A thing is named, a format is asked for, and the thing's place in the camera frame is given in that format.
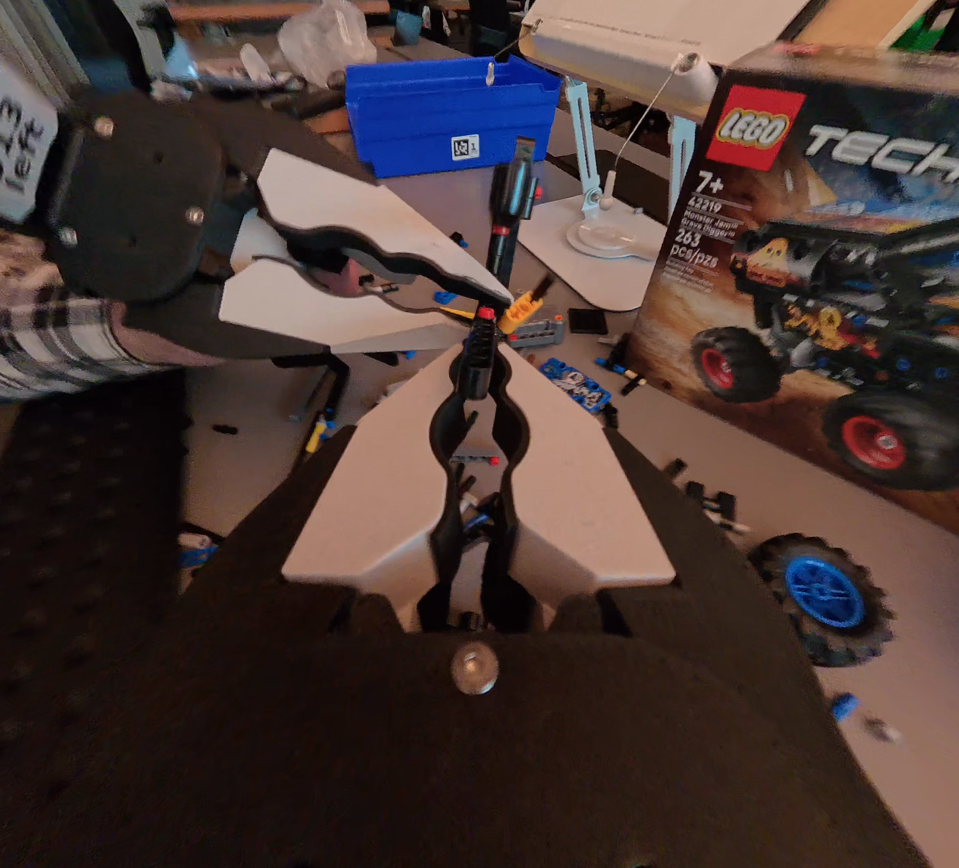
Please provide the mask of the white document stand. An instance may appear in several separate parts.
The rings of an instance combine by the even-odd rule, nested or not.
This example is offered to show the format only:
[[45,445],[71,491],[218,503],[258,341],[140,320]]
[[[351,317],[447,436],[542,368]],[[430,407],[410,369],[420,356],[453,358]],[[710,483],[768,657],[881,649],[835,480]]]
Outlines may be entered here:
[[580,193],[535,205],[519,232],[519,244],[589,306],[612,313],[636,310],[643,300],[665,237],[678,190],[689,166],[696,124],[670,122],[672,158],[667,188],[637,182],[617,190],[626,142],[608,165],[596,155],[588,86],[566,79],[565,93],[575,145]]

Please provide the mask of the grey desk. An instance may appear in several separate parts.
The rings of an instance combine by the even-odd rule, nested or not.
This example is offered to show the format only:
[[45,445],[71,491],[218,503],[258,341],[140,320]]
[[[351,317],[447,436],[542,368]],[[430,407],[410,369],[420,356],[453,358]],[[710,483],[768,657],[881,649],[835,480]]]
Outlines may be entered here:
[[[446,234],[460,232],[485,255],[490,169],[389,179],[400,198]],[[794,454],[649,386],[618,396],[620,379],[593,363],[595,338],[565,337],[554,352],[611,394],[623,435],[656,466],[675,457],[707,491],[737,497],[751,533],[742,548],[789,532],[819,536],[870,570],[897,615],[881,658],[851,670],[821,670],[830,692],[851,692],[859,711],[842,724],[849,745],[933,866],[957,866],[957,537],[811,465]],[[349,356],[351,378],[338,426],[368,411],[384,388],[436,353],[390,368]],[[281,481],[300,451],[305,404],[318,370],[239,361],[188,372],[190,418],[184,516],[228,535]]]

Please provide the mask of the toy truck set box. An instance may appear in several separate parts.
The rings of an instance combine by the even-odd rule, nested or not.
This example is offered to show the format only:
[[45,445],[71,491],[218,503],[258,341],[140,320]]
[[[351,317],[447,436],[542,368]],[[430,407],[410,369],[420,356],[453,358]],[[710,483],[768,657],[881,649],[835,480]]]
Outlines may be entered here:
[[731,64],[629,354],[957,533],[957,53],[774,42]]

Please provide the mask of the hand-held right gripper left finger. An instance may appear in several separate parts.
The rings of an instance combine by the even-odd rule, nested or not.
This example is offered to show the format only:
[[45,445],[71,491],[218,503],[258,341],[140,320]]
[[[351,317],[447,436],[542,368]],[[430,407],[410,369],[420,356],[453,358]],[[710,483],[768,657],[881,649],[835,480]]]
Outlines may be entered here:
[[281,573],[380,595],[417,617],[460,562],[459,499],[450,458],[465,438],[450,348],[362,417]]

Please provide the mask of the blue bin with white tag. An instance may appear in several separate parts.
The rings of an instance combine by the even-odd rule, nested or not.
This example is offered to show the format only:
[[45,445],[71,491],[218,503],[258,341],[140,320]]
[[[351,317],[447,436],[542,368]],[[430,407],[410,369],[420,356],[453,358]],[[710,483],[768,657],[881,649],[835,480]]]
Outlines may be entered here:
[[519,139],[543,160],[561,87],[515,57],[354,65],[345,107],[359,160],[388,179],[508,163]]

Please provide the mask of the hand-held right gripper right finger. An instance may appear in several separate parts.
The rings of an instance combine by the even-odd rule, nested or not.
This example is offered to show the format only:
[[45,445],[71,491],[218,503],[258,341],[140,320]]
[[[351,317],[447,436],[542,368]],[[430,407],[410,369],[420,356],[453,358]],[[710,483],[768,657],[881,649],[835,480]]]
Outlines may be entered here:
[[497,361],[494,439],[515,529],[507,575],[546,623],[569,598],[672,584],[673,564],[601,422],[514,350],[499,349]]

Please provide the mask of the long black toy beam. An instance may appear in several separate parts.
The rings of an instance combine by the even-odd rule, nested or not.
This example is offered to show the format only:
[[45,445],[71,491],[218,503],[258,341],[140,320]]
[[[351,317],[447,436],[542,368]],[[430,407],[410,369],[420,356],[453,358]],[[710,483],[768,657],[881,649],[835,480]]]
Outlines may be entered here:
[[[521,221],[531,215],[538,188],[534,174],[535,141],[518,137],[513,158],[494,168],[489,196],[490,239],[486,269],[503,286],[508,286]],[[467,401],[486,398],[498,345],[498,323],[512,305],[510,295],[499,306],[489,299],[478,302],[477,310],[459,359],[457,392]]]

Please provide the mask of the black toy connector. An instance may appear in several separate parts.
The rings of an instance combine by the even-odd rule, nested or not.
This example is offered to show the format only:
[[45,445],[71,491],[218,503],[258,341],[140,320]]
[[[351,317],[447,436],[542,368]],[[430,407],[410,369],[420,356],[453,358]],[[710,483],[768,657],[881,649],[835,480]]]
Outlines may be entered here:
[[719,528],[737,535],[750,534],[752,529],[738,519],[738,502],[736,496],[725,491],[718,491],[709,495],[705,486],[696,480],[685,482],[686,496],[695,502],[703,514]]

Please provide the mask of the clear plastic bag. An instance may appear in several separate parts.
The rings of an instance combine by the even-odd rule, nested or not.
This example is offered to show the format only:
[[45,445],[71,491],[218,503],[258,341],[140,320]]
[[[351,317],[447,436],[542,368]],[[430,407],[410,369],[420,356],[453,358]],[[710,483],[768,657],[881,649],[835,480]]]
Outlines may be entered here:
[[350,0],[320,0],[292,16],[278,30],[277,44],[291,71],[319,88],[349,67],[378,61],[366,17]]

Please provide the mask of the blue printed toy panel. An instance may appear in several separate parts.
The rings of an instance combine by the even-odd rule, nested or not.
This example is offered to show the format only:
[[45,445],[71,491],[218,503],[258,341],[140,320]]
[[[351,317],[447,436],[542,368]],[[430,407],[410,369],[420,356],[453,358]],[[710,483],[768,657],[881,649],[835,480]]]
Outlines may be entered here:
[[548,358],[538,371],[590,415],[598,415],[612,401],[599,383],[557,358]]

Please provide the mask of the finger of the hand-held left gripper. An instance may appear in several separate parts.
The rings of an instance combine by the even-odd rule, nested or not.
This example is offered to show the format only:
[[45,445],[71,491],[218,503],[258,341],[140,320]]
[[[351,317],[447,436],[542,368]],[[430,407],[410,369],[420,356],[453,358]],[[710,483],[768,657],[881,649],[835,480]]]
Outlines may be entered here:
[[351,251],[485,305],[511,303],[495,275],[384,185],[281,150],[266,155],[256,185],[262,214],[296,248]]
[[336,296],[293,264],[253,260],[223,285],[220,320],[296,338],[333,352],[446,350],[468,327],[435,310],[411,310],[379,295]]

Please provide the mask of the person's left forearm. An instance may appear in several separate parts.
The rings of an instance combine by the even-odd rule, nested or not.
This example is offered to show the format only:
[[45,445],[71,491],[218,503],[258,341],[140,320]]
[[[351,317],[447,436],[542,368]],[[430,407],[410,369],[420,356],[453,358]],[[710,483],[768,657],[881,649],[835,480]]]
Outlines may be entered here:
[[126,306],[63,285],[42,242],[1,232],[1,403],[76,395],[97,385],[222,359],[126,326]]

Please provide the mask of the black tire blue rim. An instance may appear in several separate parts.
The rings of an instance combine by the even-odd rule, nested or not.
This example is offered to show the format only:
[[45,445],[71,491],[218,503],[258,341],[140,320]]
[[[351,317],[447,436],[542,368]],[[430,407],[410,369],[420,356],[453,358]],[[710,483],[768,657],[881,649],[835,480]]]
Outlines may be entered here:
[[893,640],[895,612],[868,568],[820,537],[789,533],[749,551],[748,560],[821,669],[862,666]]

